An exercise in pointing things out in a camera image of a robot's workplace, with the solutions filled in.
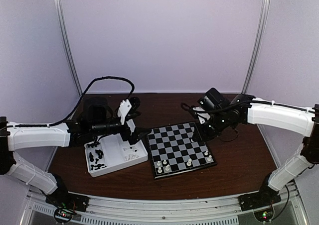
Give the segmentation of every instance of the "brown tabletop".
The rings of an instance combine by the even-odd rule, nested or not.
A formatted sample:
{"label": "brown tabletop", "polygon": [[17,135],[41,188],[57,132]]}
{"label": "brown tabletop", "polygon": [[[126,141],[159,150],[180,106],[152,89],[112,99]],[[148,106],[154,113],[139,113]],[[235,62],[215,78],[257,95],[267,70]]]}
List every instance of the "brown tabletop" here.
{"label": "brown tabletop", "polygon": [[[116,108],[124,95],[105,95]],[[202,94],[137,94],[141,99],[138,127],[154,128],[194,120],[180,103],[197,105]],[[211,198],[258,190],[264,177],[276,169],[269,150],[255,125],[239,125],[232,142],[218,138],[207,145],[217,166],[154,180],[149,161],[93,178],[86,166],[84,148],[59,148],[50,167],[71,192],[120,199],[175,200]],[[221,136],[229,140],[232,130]]]}

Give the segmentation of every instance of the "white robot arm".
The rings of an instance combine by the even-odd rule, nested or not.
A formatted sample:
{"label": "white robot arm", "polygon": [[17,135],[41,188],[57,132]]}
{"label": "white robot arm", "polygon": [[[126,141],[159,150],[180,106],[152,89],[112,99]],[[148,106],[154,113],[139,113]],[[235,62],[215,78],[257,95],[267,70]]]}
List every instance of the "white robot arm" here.
{"label": "white robot arm", "polygon": [[107,117],[107,101],[91,98],[84,102],[84,112],[76,120],[54,124],[18,124],[0,117],[0,174],[10,175],[39,188],[57,207],[84,211],[87,197],[68,193],[58,175],[42,171],[23,159],[16,150],[31,147],[78,147],[88,142],[99,143],[98,136],[119,133],[123,141],[136,144],[148,131],[132,131],[127,121],[139,116],[138,98],[121,102],[117,115]]}
{"label": "white robot arm", "polygon": [[295,107],[240,94],[230,102],[215,88],[206,92],[200,107],[181,107],[190,112],[197,123],[193,140],[208,141],[219,136],[226,127],[242,124],[264,124],[294,131],[304,136],[296,152],[277,170],[267,175],[260,191],[239,197],[243,211],[268,206],[280,201],[278,192],[307,168],[319,163],[319,105]]}

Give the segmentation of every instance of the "white wall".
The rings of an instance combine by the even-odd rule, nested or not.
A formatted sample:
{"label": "white wall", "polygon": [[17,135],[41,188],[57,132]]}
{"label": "white wall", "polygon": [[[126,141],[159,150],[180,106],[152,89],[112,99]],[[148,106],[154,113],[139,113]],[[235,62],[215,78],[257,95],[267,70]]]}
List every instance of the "white wall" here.
{"label": "white wall", "polygon": [[[77,100],[53,0],[0,0],[0,115],[16,122],[62,119]],[[45,168],[53,148],[19,151]],[[1,224],[17,224],[27,193],[0,176]]]}
{"label": "white wall", "polygon": [[[257,66],[248,93],[296,106],[319,103],[319,0],[271,0],[269,17]],[[266,127],[283,163],[302,137]],[[310,217],[318,224],[319,169],[306,171],[297,180]]]}
{"label": "white wall", "polygon": [[[137,92],[240,92],[262,0],[62,0],[84,88],[101,75]],[[121,82],[90,92],[127,91]]]}

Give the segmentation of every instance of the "vent grille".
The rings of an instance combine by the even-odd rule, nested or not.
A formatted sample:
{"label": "vent grille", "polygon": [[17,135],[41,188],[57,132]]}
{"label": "vent grille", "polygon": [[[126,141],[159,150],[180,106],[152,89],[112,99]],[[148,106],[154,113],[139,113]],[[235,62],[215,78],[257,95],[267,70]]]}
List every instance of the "vent grille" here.
{"label": "vent grille", "polygon": [[[155,225],[158,223],[119,223],[113,222],[111,220],[99,219],[99,218],[91,218],[89,216],[83,215],[81,218],[81,222],[84,225]],[[193,223],[193,224],[181,224],[181,223],[165,223],[166,225],[239,225],[237,216],[232,216],[225,219],[213,219],[209,222],[205,223]]]}
{"label": "vent grille", "polygon": [[54,209],[40,204],[34,204],[33,210],[47,215],[53,215],[54,213]]}

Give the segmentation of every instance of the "white chess piece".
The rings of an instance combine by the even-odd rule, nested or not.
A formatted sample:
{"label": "white chess piece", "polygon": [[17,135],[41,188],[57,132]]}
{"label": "white chess piece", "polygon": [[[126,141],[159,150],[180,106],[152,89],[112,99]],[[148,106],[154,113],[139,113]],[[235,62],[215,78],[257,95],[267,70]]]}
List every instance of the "white chess piece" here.
{"label": "white chess piece", "polygon": [[192,160],[191,159],[188,159],[188,162],[186,163],[187,166],[191,166],[191,162]]}

